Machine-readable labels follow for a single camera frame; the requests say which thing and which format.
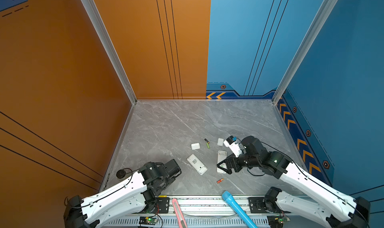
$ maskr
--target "cable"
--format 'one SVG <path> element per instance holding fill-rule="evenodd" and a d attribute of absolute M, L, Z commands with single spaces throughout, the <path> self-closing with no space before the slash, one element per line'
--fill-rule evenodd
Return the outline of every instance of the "cable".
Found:
<path fill-rule="evenodd" d="M 287 154 L 285 154 L 285 153 L 279 151 L 278 149 L 276 149 L 275 147 L 273 147 L 273 146 L 271 146 L 271 145 L 269 145 L 269 144 L 266 144 L 266 145 L 269 146 L 269 147 L 271 147 L 271 148 L 273 148 L 273 149 L 275 149 L 275 150 L 277 150 L 278 152 L 282 153 L 283 155 L 285 155 L 286 157 L 288 157 L 289 159 L 291 159 L 291 160 L 293 161 L 293 159 L 292 159 L 291 157 L 289 157 Z M 312 180 L 312 179 L 311 179 L 310 177 L 308 177 L 307 175 L 305 175 L 305 174 L 303 173 L 303 171 L 299 168 L 299 166 L 296 164 L 296 162 L 293 161 L 293 163 L 294 163 L 295 166 L 301 171 L 301 174 L 303 174 L 307 179 L 309 179 L 310 181 L 314 182 L 315 184 L 317 184 L 317 185 L 320 186 L 321 188 L 325 189 L 326 191 L 328 191 L 329 193 L 331 193 L 331 194 L 334 195 L 335 197 L 339 198 L 340 200 L 344 200 L 344 199 L 342 199 L 341 197 L 339 197 L 338 195 L 336 195 L 335 193 L 331 192 L 331 191 L 328 190 L 327 188 L 323 187 L 323 186 L 320 185 L 319 183 L 317 183 L 317 182 L 315 182 L 314 180 Z M 360 213 L 360 211 L 358 211 L 355 207 L 353 207 L 353 205 L 349 204 L 348 202 L 346 202 L 346 203 L 347 203 L 349 206 L 351 206 L 355 211 L 357 211 L 357 212 L 360 214 L 360 216 L 364 219 L 364 221 L 365 221 L 365 223 L 367 224 L 368 228 L 371 228 L 371 227 L 369 226 L 369 224 L 368 224 L 368 221 L 367 221 L 366 218 Z"/>
<path fill-rule="evenodd" d="M 36 146 L 34 146 L 34 145 L 32 145 L 32 144 L 30 144 L 30 143 L 26 142 L 25 140 L 23 140 L 23 139 L 21 139 L 21 138 L 17 137 L 16 135 L 13 135 L 12 133 L 10 133 L 10 132 L 8 132 L 8 131 L 4 130 L 3 128 L 1 128 L 1 127 L 0 127 L 0 130 L 2 130 L 2 131 L 4 131 L 4 132 L 6 132 L 7 134 L 9 134 L 9 135 L 11 135 L 11 136 L 15 137 L 16 139 L 19 139 L 19 140 L 21 140 L 21 141 L 22 141 L 22 142 L 24 142 L 25 144 L 27 144 L 27 145 L 30 145 L 31 147 L 33 147 L 33 148 L 37 149 L 38 151 L 42 152 L 43 154 L 46 154 L 47 156 L 49 156 L 49 157 L 51 157 L 51 158 L 54 158 L 54 159 L 55 159 L 55 160 L 57 160 L 58 162 L 60 162 L 60 163 L 62 163 L 62 164 L 64 164 L 64 165 L 66 165 L 66 166 L 68 166 L 69 168 L 72 168 L 72 169 L 74 169 L 75 171 L 77 171 L 77 172 L 79 172 L 79 173 L 81 173 L 81 174 L 85 175 L 86 177 L 88 177 L 88 178 L 91 178 L 91 179 L 92 179 L 92 180 L 94 180 L 95 182 L 98 182 L 98 183 L 100 183 L 98 180 L 95 180 L 94 178 L 92 178 L 92 177 L 90 177 L 90 176 L 88 176 L 88 175 L 86 175 L 86 174 L 82 173 L 81 171 L 79 171 L 79 170 L 77 170 L 77 169 L 75 169 L 75 168 L 71 167 L 71 166 L 70 166 L 70 165 L 68 165 L 67 163 L 65 163 L 65 162 L 62 162 L 61 160 L 59 160 L 59 159 L 55 158 L 54 156 L 52 156 L 52 155 L 50 155 L 50 154 L 46 153 L 45 151 L 42 151 L 41 149 L 37 148 Z"/>
<path fill-rule="evenodd" d="M 163 228 L 163 224 L 164 224 L 164 222 L 163 222 L 163 218 L 161 218 L 161 216 L 159 215 L 159 214 L 157 214 L 157 216 L 160 218 L 160 220 L 161 220 L 161 227 L 160 228 Z"/>
<path fill-rule="evenodd" d="M 384 200 L 384 198 L 377 199 L 377 200 L 372 200 L 372 201 L 370 201 L 370 203 L 371 203 L 371 202 L 378 202 L 378 201 L 380 201 L 380 200 Z"/>
<path fill-rule="evenodd" d="M 115 190 L 114 192 L 112 192 L 112 193 L 106 195 L 105 197 L 101 197 L 100 199 L 94 201 L 93 203 L 96 203 L 96 202 L 98 202 L 99 200 L 102 200 L 102 199 L 104 199 L 104 198 L 106 198 L 106 197 L 108 197 L 108 196 L 110 196 L 110 195 L 112 195 L 112 194 L 118 192 L 119 190 L 121 190 L 122 188 L 124 188 L 126 185 L 128 185 L 128 184 L 131 182 L 132 177 L 133 177 L 133 171 L 132 171 L 130 168 L 125 168 L 125 169 L 128 169 L 128 170 L 131 171 L 131 178 L 129 179 L 128 183 L 126 183 L 123 187 L 121 187 L 121 188 Z M 88 205 L 85 205 L 85 206 L 70 206 L 70 208 L 76 208 L 76 209 L 79 209 L 79 208 L 84 208 L 84 207 L 87 207 L 87 206 L 90 206 L 90 205 L 91 205 L 91 204 L 88 204 Z"/>
<path fill-rule="evenodd" d="M 355 193 L 350 194 L 350 195 L 356 195 L 356 194 L 358 194 L 358 193 L 366 192 L 366 191 L 373 190 L 373 189 L 376 189 L 376 188 L 380 188 L 380 187 L 383 187 L 383 186 L 384 186 L 384 185 L 379 185 L 379 186 L 377 186 L 377 187 L 372 187 L 372 188 L 369 188 L 369 189 L 367 189 L 367 190 L 362 190 L 362 191 L 360 191 L 360 192 L 355 192 Z"/>
<path fill-rule="evenodd" d="M 382 210 L 382 211 L 376 211 L 376 212 L 371 212 L 370 214 L 383 213 L 383 212 L 384 212 L 384 210 Z"/>
<path fill-rule="evenodd" d="M 265 175 L 265 173 L 262 174 L 262 175 L 254 175 L 254 174 L 252 174 L 252 173 L 249 171 L 249 168 L 247 168 L 247 171 L 248 171 L 248 173 L 250 173 L 250 174 L 253 175 L 253 176 L 263 176 L 263 175 Z"/>
<path fill-rule="evenodd" d="M 156 204 L 156 206 L 157 206 L 157 212 L 153 216 L 156 216 L 159 213 L 159 204 Z"/>
<path fill-rule="evenodd" d="M 124 168 L 124 169 L 122 169 L 122 170 L 125 170 L 125 169 L 131 170 L 130 168 Z M 137 170 L 139 170 L 139 169 L 137 169 Z M 135 171 L 137 171 L 137 170 L 133 170 L 133 172 L 135 172 Z"/>
<path fill-rule="evenodd" d="M 65 153 L 63 150 L 60 150 L 58 147 L 54 146 L 52 143 L 50 143 L 49 141 L 47 141 L 46 139 L 42 138 L 41 136 L 39 136 L 38 134 L 34 133 L 32 130 L 26 128 L 24 125 L 20 124 L 19 122 L 17 122 L 16 120 L 12 119 L 11 117 L 7 116 L 6 114 L 4 114 L 3 112 L 0 111 L 0 114 L 4 115 L 5 117 L 7 117 L 8 119 L 12 120 L 13 122 L 15 122 L 16 124 L 18 124 L 19 126 L 23 127 L 24 129 L 26 129 L 27 131 L 31 132 L 32 134 L 36 135 L 37 137 L 39 137 L 40 139 L 44 140 L 46 143 L 52 145 L 53 147 L 55 147 L 56 149 L 58 149 L 59 151 L 61 151 L 62 153 L 66 154 L 67 156 L 69 156 L 70 158 L 74 159 L 75 161 L 79 162 L 77 159 L 73 158 L 72 156 L 70 156 L 69 154 Z M 88 166 L 86 166 L 85 164 L 79 162 L 80 164 L 84 165 L 85 167 L 87 167 L 88 169 L 92 170 L 91 168 L 89 168 Z M 103 175 L 100 175 L 99 173 L 97 173 L 96 171 L 92 170 L 94 173 L 98 174 L 99 176 L 101 177 L 104 177 Z"/>

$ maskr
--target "aluminum frame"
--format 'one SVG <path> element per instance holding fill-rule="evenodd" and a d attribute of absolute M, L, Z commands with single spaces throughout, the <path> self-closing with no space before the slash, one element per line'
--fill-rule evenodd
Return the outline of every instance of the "aluminum frame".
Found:
<path fill-rule="evenodd" d="M 129 125 L 129 122 L 131 121 L 131 117 L 132 117 L 132 114 L 133 114 L 134 107 L 135 107 L 135 105 L 132 104 L 131 109 L 129 110 L 127 119 L 125 120 L 125 124 L 124 124 L 124 126 L 122 128 L 120 137 L 118 139 L 118 143 L 116 144 L 115 150 L 113 151 L 113 154 L 112 154 L 112 157 L 111 157 L 111 161 L 109 162 L 107 171 L 105 172 L 103 181 L 102 181 L 102 183 L 100 185 L 99 192 L 104 191 L 105 187 L 107 186 L 107 182 L 108 182 L 109 176 L 111 175 L 113 165 L 115 164 L 116 157 L 117 157 L 117 155 L 119 153 L 119 150 L 121 149 L 122 141 L 124 139 L 125 134 L 127 133 L 128 125 Z"/>
<path fill-rule="evenodd" d="M 285 89 L 288 87 L 288 84 L 291 82 L 291 79 L 295 75 L 297 69 L 299 68 L 301 62 L 303 61 L 304 57 L 312 46 L 325 21 L 328 19 L 328 16 L 333 10 L 337 1 L 338 0 L 323 0 L 323 3 L 317 11 L 316 16 L 314 17 L 307 33 L 303 38 L 303 41 L 299 46 L 299 49 L 296 51 L 295 56 L 293 57 L 283 78 L 280 81 L 279 86 L 276 89 L 275 94 L 272 97 L 272 102 L 275 105 L 279 101 L 280 97 L 283 95 Z"/>
<path fill-rule="evenodd" d="M 131 83 L 128 80 L 127 74 L 122 66 L 122 63 L 119 59 L 118 53 L 116 52 L 115 47 L 113 46 L 112 40 L 109 37 L 107 28 L 104 25 L 103 19 L 96 7 L 94 0 L 81 0 L 89 19 L 91 20 L 96 33 L 99 36 L 101 43 L 105 49 L 105 52 L 108 54 L 109 60 L 111 61 L 113 68 L 116 71 L 116 74 L 119 77 L 119 80 L 126 92 L 129 100 L 132 105 L 136 104 L 137 98 L 132 89 Z"/>

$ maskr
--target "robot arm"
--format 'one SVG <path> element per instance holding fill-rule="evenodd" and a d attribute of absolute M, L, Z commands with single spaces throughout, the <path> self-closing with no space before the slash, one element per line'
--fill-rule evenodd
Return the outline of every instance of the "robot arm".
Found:
<path fill-rule="evenodd" d="M 227 139 L 231 150 L 242 151 L 237 139 Z M 268 152 L 259 139 L 248 136 L 241 141 L 245 154 L 229 155 L 217 164 L 228 174 L 239 172 L 243 167 L 258 167 L 267 175 L 291 184 L 318 203 L 295 198 L 282 190 L 272 187 L 264 202 L 268 211 L 291 211 L 313 220 L 324 227 L 365 228 L 369 220 L 370 204 L 362 197 L 354 199 L 323 183 L 296 165 L 291 158 L 279 151 Z M 220 167 L 226 163 L 227 169 Z"/>
<path fill-rule="evenodd" d="M 156 196 L 181 174 L 175 160 L 166 164 L 148 162 L 113 187 L 81 199 L 68 201 L 65 228 L 99 228 L 123 215 L 152 211 Z"/>

